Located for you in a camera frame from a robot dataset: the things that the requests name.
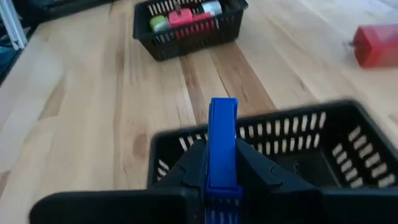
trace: wooden table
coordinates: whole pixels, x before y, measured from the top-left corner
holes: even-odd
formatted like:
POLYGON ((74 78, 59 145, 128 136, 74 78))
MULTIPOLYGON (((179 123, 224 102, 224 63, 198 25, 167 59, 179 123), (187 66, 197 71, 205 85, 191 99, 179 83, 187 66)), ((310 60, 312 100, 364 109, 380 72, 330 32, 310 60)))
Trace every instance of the wooden table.
POLYGON ((398 145, 398 70, 343 46, 394 1, 248 1, 235 43, 162 63, 132 39, 132 0, 42 24, 0 88, 0 223, 54 192, 145 188, 152 135, 205 123, 214 96, 240 116, 355 98, 398 145))

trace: green object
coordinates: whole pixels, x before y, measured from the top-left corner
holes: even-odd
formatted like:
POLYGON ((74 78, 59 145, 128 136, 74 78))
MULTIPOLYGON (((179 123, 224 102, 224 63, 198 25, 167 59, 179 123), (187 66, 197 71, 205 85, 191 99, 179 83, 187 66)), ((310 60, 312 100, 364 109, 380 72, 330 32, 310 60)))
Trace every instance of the green object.
POLYGON ((169 21, 164 16, 155 16, 149 21, 154 32, 166 30, 170 27, 169 21))

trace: basket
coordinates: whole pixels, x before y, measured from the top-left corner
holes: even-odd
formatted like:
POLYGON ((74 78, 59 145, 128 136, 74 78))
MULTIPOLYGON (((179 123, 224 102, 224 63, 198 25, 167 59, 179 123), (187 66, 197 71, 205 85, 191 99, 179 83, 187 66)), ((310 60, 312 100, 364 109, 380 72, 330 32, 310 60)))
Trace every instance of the basket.
MULTIPOLYGON (((178 0, 195 14, 201 4, 212 0, 178 0)), ((134 8, 134 34, 157 61, 188 54, 205 47, 224 44, 239 35, 245 0, 219 0, 223 13, 215 17, 154 33, 149 21, 158 15, 166 16, 175 10, 176 0, 151 0, 134 8)))
MULTIPOLYGON (((241 118, 236 137, 317 187, 398 185, 397 151, 356 101, 241 118)), ((164 177, 196 139, 207 139, 207 126, 154 136, 147 186, 164 177)))

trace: wood grain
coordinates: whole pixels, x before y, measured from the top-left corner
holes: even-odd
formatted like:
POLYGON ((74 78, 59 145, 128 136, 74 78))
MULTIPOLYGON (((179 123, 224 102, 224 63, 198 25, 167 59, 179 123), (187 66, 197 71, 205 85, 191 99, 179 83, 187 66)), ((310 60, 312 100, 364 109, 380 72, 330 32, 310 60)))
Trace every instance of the wood grain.
POLYGON ((398 146, 398 70, 363 70, 343 47, 394 1, 250 0, 239 39, 156 62, 121 0, 41 24, 0 88, 0 223, 27 223, 59 191, 143 189, 150 140, 208 120, 354 98, 398 146))

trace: white object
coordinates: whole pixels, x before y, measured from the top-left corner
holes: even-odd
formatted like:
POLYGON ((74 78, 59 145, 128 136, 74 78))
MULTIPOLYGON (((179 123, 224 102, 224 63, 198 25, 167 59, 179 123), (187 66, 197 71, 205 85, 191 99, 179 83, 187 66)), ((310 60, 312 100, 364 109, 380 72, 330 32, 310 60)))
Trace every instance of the white object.
POLYGON ((203 12, 209 12, 212 16, 223 13, 221 5, 218 1, 205 2, 201 5, 203 12))
POLYGON ((27 45, 27 39, 11 0, 0 0, 0 16, 6 27, 12 47, 16 50, 24 49, 27 45))

